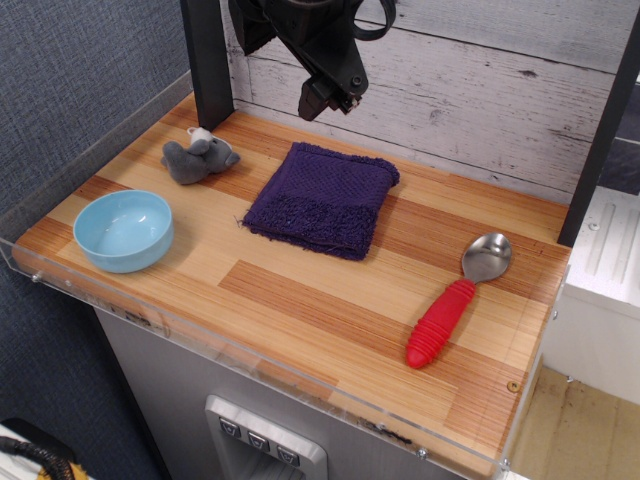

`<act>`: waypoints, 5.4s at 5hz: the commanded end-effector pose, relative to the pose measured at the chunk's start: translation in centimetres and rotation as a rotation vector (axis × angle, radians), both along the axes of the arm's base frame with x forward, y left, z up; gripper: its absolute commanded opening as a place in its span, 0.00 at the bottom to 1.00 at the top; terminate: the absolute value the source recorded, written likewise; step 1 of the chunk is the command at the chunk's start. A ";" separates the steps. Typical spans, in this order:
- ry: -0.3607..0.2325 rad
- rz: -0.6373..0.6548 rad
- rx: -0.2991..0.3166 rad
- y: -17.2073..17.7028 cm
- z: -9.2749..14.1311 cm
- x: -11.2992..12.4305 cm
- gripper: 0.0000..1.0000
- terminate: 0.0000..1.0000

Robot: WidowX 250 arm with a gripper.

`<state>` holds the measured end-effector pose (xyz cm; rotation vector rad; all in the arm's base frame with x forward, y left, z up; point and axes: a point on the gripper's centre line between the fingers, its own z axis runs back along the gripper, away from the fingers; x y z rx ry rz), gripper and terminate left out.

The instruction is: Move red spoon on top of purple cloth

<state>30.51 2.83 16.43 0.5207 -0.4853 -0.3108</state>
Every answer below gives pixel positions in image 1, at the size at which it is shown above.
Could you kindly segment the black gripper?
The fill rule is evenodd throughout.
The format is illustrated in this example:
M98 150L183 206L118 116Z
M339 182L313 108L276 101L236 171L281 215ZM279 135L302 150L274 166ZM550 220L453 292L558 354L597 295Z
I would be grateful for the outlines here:
M273 27L310 73L321 73L302 85L298 105L302 119L313 121L329 105L333 85L325 76L340 89L334 94L335 110L349 114L360 104L368 80L351 24L343 14L295 14L273 19Z

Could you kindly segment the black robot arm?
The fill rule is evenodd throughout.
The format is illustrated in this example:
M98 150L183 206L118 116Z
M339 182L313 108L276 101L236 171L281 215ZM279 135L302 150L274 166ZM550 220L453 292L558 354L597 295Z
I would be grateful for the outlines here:
M298 114L314 120L326 108L347 114L368 88L347 1L230 1L234 30L246 55L279 38L309 78Z

